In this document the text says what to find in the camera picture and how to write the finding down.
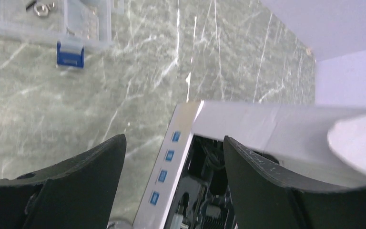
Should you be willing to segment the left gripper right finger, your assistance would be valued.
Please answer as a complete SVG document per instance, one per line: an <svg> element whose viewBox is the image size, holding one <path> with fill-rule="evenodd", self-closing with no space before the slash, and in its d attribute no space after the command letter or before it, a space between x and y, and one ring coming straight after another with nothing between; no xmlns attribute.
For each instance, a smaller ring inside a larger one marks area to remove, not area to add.
<svg viewBox="0 0 366 229"><path fill-rule="evenodd" d="M241 229L366 229L366 186L343 187L295 173L245 147L223 142Z"/></svg>

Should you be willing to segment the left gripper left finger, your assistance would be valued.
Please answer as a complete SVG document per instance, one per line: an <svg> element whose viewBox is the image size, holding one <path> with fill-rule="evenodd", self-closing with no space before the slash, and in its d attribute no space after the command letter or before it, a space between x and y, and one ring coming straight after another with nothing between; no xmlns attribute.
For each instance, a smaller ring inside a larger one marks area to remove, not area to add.
<svg viewBox="0 0 366 229"><path fill-rule="evenodd" d="M107 228L126 137L15 179L0 179L0 229Z"/></svg>

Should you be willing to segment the white hair clipper box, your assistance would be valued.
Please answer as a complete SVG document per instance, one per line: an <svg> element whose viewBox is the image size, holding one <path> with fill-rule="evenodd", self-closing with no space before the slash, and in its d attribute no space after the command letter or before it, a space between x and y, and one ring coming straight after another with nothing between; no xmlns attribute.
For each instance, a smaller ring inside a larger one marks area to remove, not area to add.
<svg viewBox="0 0 366 229"><path fill-rule="evenodd" d="M176 106L134 219L136 229L168 228L178 182L195 136L222 141L228 135L268 153L301 175L346 187L366 176L329 149L327 133L340 120L366 114L366 107L251 104L201 101Z"/></svg>

